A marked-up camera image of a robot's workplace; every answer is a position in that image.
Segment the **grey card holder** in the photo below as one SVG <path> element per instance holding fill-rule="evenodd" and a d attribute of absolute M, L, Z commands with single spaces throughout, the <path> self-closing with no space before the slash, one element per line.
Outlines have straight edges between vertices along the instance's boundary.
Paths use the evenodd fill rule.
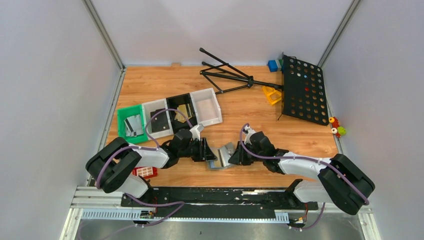
<path fill-rule="evenodd" d="M 224 170 L 235 166 L 235 164 L 229 163 L 231 156 L 235 152 L 235 147 L 232 142 L 220 148 L 211 147 L 210 149 L 216 156 L 216 160 L 207 162 L 207 166 L 210 170 Z"/>

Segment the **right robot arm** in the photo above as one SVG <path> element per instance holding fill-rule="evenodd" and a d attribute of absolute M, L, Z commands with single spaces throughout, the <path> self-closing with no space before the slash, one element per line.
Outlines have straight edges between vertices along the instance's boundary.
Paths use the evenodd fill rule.
<path fill-rule="evenodd" d="M 376 186 L 373 181 L 346 155 L 311 157 L 276 148 L 262 131 L 244 127 L 228 162 L 249 166 L 262 162 L 273 173 L 298 175 L 285 195 L 286 204 L 298 209 L 304 203 L 332 203 L 340 210 L 356 215 L 362 206 L 369 205 L 369 197 Z"/>

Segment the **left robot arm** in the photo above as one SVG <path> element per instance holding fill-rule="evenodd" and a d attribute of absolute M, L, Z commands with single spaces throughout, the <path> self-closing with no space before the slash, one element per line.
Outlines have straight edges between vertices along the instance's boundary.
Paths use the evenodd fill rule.
<path fill-rule="evenodd" d="M 142 177 L 133 175 L 133 170 L 138 167 L 168 169 L 180 158 L 194 162 L 217 160 L 206 138 L 200 136 L 203 129 L 203 125 L 198 124 L 179 130 L 157 148 L 138 146 L 117 137 L 92 156 L 85 169 L 95 179 L 96 187 L 106 194 L 122 192 L 132 196 L 140 206 L 149 206 L 153 201 L 151 186 Z"/>

